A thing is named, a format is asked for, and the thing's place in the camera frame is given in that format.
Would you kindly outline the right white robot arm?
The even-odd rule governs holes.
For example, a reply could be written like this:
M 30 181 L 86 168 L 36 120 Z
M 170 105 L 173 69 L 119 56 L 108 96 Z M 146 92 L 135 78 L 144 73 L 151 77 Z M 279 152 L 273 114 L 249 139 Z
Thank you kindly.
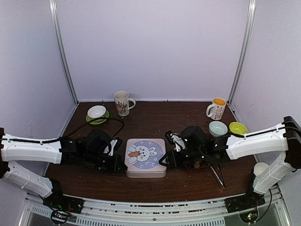
M 200 126 L 188 126 L 180 134 L 165 133 L 175 149 L 159 160 L 168 169 L 193 166 L 198 162 L 222 163 L 241 157 L 279 152 L 267 168 L 255 175 L 252 189 L 241 197 L 241 204 L 250 208 L 274 184 L 301 167 L 301 127 L 291 116 L 274 127 L 243 135 L 226 134 L 210 139 Z

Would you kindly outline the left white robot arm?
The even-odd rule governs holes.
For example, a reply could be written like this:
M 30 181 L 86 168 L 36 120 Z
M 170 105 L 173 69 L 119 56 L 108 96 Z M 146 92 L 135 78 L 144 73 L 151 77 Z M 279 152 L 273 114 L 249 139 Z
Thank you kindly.
M 0 178 L 30 190 L 50 201 L 57 209 L 67 206 L 60 183 L 41 177 L 21 166 L 18 161 L 40 161 L 63 165 L 86 165 L 100 171 L 115 173 L 127 170 L 116 153 L 122 139 L 93 129 L 85 137 L 57 139 L 26 139 L 0 133 Z

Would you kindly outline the metal tongs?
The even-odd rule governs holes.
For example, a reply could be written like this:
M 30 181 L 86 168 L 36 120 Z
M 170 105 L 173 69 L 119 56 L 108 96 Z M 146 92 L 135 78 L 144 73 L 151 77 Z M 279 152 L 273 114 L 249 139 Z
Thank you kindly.
M 224 180 L 224 176 L 223 176 L 223 172 L 222 172 L 222 168 L 220 166 L 220 164 L 210 164 L 210 169 L 213 173 L 213 176 L 215 177 L 219 187 L 222 190 L 225 190 L 227 188 L 225 180 Z

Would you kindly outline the bunny print tin lid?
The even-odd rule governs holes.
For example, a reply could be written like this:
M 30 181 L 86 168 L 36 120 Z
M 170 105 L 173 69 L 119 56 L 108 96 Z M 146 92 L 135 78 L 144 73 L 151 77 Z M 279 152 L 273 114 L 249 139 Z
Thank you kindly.
M 165 141 L 161 138 L 131 138 L 127 140 L 125 160 L 127 174 L 146 174 L 163 177 L 166 167 L 159 163 L 165 155 Z

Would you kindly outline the white divided tin box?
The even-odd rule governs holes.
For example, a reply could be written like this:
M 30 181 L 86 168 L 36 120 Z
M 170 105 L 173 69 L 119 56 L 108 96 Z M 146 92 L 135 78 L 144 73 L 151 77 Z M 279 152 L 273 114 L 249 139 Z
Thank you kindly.
M 163 178 L 166 176 L 164 171 L 126 171 L 126 176 L 129 178 Z

